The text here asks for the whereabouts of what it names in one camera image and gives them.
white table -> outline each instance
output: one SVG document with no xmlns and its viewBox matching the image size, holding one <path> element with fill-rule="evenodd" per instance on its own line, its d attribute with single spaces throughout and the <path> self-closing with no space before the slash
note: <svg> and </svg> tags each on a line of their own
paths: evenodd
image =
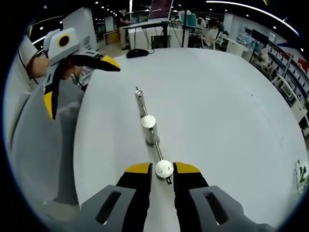
<svg viewBox="0 0 309 232">
<path fill-rule="evenodd" d="M 95 71 L 75 134 L 82 204 L 135 163 L 157 162 L 145 145 L 135 87 L 157 119 L 165 159 L 198 167 L 257 223 L 277 226 L 297 200 L 294 167 L 308 163 L 294 115 L 276 88 L 241 57 L 205 49 L 157 49 Z M 173 187 L 153 175 L 145 231 L 179 231 Z"/>
</svg>

floor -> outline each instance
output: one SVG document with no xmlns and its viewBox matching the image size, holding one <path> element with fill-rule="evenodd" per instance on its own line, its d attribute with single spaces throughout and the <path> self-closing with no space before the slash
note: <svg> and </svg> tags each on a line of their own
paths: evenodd
<svg viewBox="0 0 309 232">
<path fill-rule="evenodd" d="M 115 44 L 113 43 L 110 45 L 104 45 L 99 43 L 98 45 L 99 45 L 98 48 L 99 53 L 110 56 L 112 58 L 125 55 L 128 52 L 128 50 L 121 50 L 120 43 Z"/>
</svg>

metal rod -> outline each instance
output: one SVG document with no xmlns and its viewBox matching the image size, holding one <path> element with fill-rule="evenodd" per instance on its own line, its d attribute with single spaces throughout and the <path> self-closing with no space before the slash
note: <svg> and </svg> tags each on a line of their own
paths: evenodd
<svg viewBox="0 0 309 232">
<path fill-rule="evenodd" d="M 187 3 L 184 1 L 183 2 L 184 6 L 184 17 L 183 17 L 183 40 L 182 40 L 182 47 L 184 46 L 184 35 L 185 35 L 185 30 L 187 28 Z"/>
<path fill-rule="evenodd" d="M 147 110 L 145 107 L 145 101 L 144 101 L 144 96 L 143 96 L 143 91 L 139 90 L 136 87 L 136 91 L 135 91 L 135 98 L 137 101 L 137 106 L 139 108 L 139 112 L 140 112 L 140 116 L 141 117 L 145 117 L 147 115 Z"/>
<path fill-rule="evenodd" d="M 159 144 L 158 144 L 157 142 L 155 142 L 155 143 L 154 143 L 154 146 L 155 146 L 156 152 L 158 153 L 159 160 L 163 160 L 163 157 L 162 157 L 162 153 L 161 153 Z"/>
</svg>

chair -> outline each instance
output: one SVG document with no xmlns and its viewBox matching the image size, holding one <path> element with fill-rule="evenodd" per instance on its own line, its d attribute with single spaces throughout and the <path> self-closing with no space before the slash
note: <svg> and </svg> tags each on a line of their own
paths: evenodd
<svg viewBox="0 0 309 232">
<path fill-rule="evenodd" d="M 216 36 L 215 41 L 213 41 L 213 42 L 208 41 L 208 42 L 211 42 L 211 46 L 208 46 L 208 45 L 207 45 L 207 43 L 206 43 L 205 40 L 204 40 L 204 38 L 206 38 L 206 36 L 203 35 L 202 38 L 201 38 L 202 48 L 204 48 L 204 49 L 216 50 L 216 46 L 215 46 L 215 45 L 216 45 L 216 42 L 217 42 L 218 38 L 220 37 L 220 35 L 221 35 L 221 32 L 218 31 L 218 34 L 217 34 L 217 36 Z"/>
<path fill-rule="evenodd" d="M 227 45 L 228 45 L 228 40 L 223 40 L 223 42 L 219 44 L 216 48 L 222 52 L 226 52 Z"/>
<path fill-rule="evenodd" d="M 74 184 L 75 127 L 84 92 L 70 80 L 59 85 L 57 117 L 52 121 L 41 82 L 18 120 L 10 161 L 23 195 L 40 218 L 71 221 L 80 208 Z"/>
</svg>

gray gripper housing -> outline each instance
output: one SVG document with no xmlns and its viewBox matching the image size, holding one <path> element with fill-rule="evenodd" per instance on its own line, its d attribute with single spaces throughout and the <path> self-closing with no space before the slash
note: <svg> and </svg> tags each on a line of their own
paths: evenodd
<svg viewBox="0 0 309 232">
<path fill-rule="evenodd" d="M 202 232 L 272 232 L 268 224 L 256 224 L 242 205 L 217 186 L 190 189 Z"/>
</svg>

